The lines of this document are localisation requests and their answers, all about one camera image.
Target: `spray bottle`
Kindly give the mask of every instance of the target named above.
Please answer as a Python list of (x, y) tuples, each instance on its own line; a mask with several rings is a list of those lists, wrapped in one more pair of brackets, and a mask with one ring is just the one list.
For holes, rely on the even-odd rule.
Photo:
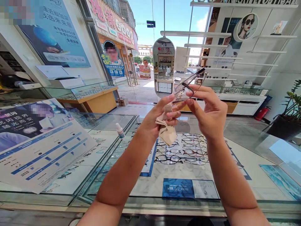
[(123, 139), (125, 137), (123, 129), (121, 128), (121, 126), (119, 125), (119, 123), (116, 123), (117, 126), (117, 133), (119, 135), (120, 139)]

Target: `fire extinguisher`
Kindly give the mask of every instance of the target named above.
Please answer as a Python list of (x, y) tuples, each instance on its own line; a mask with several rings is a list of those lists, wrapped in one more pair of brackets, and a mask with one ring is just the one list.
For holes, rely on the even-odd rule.
[(264, 107), (262, 108), (258, 114), (255, 116), (255, 120), (257, 121), (261, 121), (262, 118), (266, 115), (266, 113), (271, 109), (271, 107), (267, 106), (267, 107)]

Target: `finger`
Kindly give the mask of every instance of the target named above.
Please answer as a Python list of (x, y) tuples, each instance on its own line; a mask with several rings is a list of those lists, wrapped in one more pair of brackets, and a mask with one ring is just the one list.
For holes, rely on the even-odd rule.
[(155, 109), (159, 109), (160, 111), (164, 108), (165, 105), (167, 105), (168, 103), (172, 102), (175, 98), (174, 94), (171, 94), (167, 97), (163, 97), (154, 107)]
[[(191, 97), (192, 92), (186, 92), (186, 96)], [(210, 103), (210, 104), (215, 104), (216, 102), (216, 94), (215, 93), (210, 93), (210, 92), (203, 92), (203, 91), (196, 91), (194, 92), (193, 97), (203, 99), (205, 102)]]
[(197, 117), (198, 121), (201, 122), (205, 118), (206, 113), (201, 109), (195, 100), (188, 99), (186, 100), (186, 103), (191, 112)]
[(179, 123), (179, 121), (177, 119), (173, 119), (173, 120), (170, 120), (170, 121), (166, 122), (166, 124), (168, 126), (176, 126), (178, 123)]
[(207, 86), (191, 84), (189, 85), (189, 87), (192, 88), (194, 91), (213, 92), (213, 89)]
[(174, 106), (172, 108), (173, 111), (179, 111), (181, 110), (183, 107), (185, 107), (186, 103), (184, 101), (179, 102), (176, 106)]
[(168, 118), (178, 118), (178, 117), (180, 117), (181, 116), (181, 112), (179, 112), (179, 111), (176, 111), (176, 112), (169, 112), (169, 113), (167, 113), (166, 114), (166, 116), (168, 117)]

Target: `tree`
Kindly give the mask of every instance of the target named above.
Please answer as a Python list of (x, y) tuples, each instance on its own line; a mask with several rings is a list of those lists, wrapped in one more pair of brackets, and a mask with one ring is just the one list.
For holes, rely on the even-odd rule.
[(145, 56), (145, 57), (143, 57), (143, 60), (147, 60), (150, 64), (154, 64), (153, 58), (150, 57), (150, 56)]
[(142, 59), (139, 56), (134, 57), (134, 62), (137, 64), (142, 64)]

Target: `sky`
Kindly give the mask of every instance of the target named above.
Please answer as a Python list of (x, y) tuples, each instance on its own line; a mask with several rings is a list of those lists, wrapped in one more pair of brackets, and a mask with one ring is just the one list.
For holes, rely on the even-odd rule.
[[(164, 2), (153, 0), (154, 15), (152, 13), (152, 0), (128, 0), (136, 20), (136, 33), (139, 45), (153, 45), (162, 37), (160, 31), (164, 30)], [(189, 31), (191, 9), (190, 0), (165, 0), (165, 30)], [(191, 22), (191, 31), (205, 31), (209, 7), (194, 7)], [(146, 21), (154, 20), (156, 28), (147, 28)], [(188, 37), (166, 36), (175, 47), (184, 47)], [(203, 38), (191, 37), (189, 43), (202, 44)], [(199, 55), (200, 48), (192, 48), (190, 55)]]

